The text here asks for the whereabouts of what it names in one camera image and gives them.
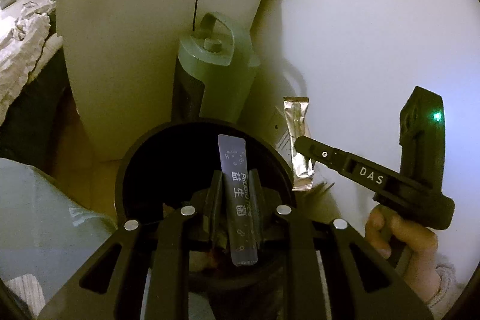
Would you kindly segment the right hand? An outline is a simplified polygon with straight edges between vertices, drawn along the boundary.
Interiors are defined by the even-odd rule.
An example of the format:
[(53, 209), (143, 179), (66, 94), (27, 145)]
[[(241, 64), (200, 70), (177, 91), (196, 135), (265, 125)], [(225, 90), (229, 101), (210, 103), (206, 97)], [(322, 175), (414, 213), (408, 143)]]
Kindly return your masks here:
[(424, 302), (428, 302), (439, 291), (441, 283), (435, 269), (439, 246), (437, 235), (418, 223), (402, 219), (397, 213), (387, 218), (383, 207), (377, 205), (365, 224), (365, 239), (385, 259), (390, 257), (392, 249), (382, 238), (384, 227), (388, 227), (394, 238), (412, 251), (403, 279)]

